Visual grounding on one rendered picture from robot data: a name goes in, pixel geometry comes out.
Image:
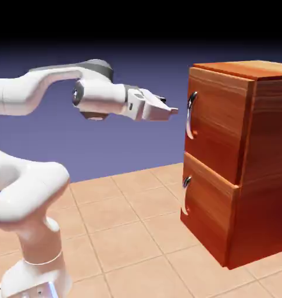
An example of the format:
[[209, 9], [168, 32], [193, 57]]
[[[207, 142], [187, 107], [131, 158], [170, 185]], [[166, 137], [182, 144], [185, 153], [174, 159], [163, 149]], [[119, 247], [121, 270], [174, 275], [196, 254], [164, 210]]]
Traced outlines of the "wooden cabinet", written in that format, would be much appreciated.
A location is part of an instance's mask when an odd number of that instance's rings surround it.
[[282, 63], [213, 62], [192, 67], [255, 82], [226, 266], [234, 269], [282, 252]]

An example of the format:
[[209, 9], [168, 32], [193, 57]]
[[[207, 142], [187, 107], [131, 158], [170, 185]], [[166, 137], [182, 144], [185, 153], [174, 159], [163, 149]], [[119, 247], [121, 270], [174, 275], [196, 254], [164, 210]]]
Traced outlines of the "larger wooden cabinet door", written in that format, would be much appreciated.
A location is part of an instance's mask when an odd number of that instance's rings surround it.
[[237, 185], [241, 177], [244, 143], [255, 82], [192, 67], [188, 92], [197, 93], [191, 111], [193, 139], [185, 151]]

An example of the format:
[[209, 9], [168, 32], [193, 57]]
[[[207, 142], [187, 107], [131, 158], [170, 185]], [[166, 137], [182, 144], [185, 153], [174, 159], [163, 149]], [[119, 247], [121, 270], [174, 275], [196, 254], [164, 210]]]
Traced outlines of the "smaller wooden cabinet door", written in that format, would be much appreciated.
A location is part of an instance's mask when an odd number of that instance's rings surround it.
[[240, 187], [184, 153], [185, 199], [181, 221], [221, 266], [226, 267]]

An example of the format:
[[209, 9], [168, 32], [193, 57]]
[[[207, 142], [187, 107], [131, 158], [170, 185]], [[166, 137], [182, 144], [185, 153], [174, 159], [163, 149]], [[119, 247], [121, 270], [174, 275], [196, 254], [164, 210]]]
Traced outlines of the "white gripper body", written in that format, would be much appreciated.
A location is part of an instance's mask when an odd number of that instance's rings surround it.
[[170, 118], [170, 107], [163, 103], [158, 96], [152, 94], [147, 89], [140, 89], [145, 98], [145, 104], [142, 112], [143, 120], [163, 121]]

